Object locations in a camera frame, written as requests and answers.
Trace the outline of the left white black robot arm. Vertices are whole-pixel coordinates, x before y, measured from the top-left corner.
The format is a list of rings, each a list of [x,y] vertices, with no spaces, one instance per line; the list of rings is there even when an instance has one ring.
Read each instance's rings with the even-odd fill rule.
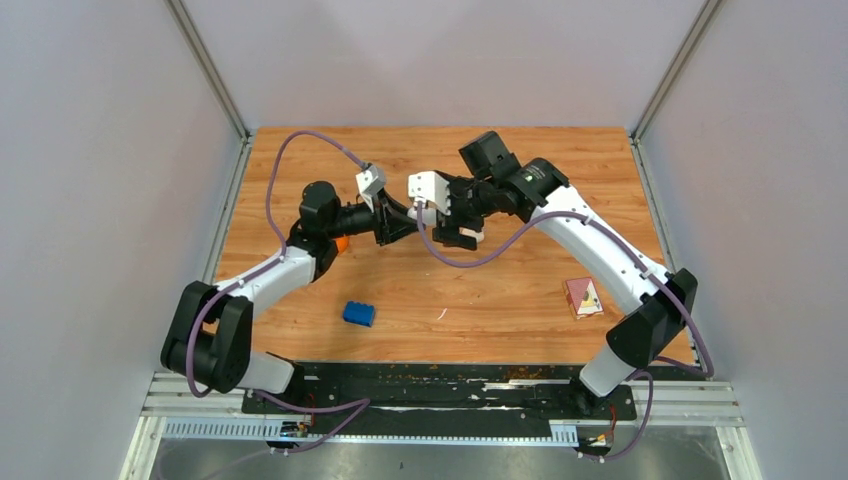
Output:
[[[340,252],[338,239],[372,233],[384,246],[412,234],[416,223],[408,211],[384,189],[343,204],[332,184],[307,185],[299,218],[277,252],[232,279],[186,286],[162,347],[162,365],[184,375],[197,397],[235,388],[263,390],[279,411],[298,411],[306,386],[295,379],[291,361],[253,350],[255,318],[321,278]]]

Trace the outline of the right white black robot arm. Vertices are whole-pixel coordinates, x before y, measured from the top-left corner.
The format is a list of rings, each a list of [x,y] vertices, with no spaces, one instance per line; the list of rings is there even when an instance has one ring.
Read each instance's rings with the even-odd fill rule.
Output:
[[[426,207],[435,209],[435,222],[424,237],[427,248],[440,243],[473,250],[485,219],[503,213],[518,217],[523,232],[539,229],[576,259],[624,314],[570,392],[577,413],[598,416],[620,383],[660,360],[667,345],[690,327],[696,278],[686,269],[671,272],[641,253],[595,213],[550,161],[520,163],[496,132],[480,135],[459,153],[467,177],[424,171],[408,178],[417,222],[424,222]]]

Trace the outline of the white oval pill case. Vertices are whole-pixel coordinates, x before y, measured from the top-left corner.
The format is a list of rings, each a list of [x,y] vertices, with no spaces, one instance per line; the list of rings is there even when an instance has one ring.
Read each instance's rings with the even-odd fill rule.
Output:
[[[430,208],[430,207],[425,207],[423,209],[422,213],[421,213],[422,224],[426,228],[430,228],[430,227],[435,226],[437,224],[437,215],[438,215],[438,211],[436,209]],[[418,219],[418,212],[417,212],[417,208],[415,206],[410,208],[410,210],[408,212],[408,216],[410,218],[412,218],[413,220]]]

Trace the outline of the white earbud charging case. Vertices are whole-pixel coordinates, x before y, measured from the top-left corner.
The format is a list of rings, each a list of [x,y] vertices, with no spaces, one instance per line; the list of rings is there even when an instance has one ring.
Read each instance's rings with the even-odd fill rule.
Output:
[[[474,238],[476,242],[482,242],[485,239],[485,234],[483,232],[477,232],[471,229],[462,228],[461,233],[465,236]]]

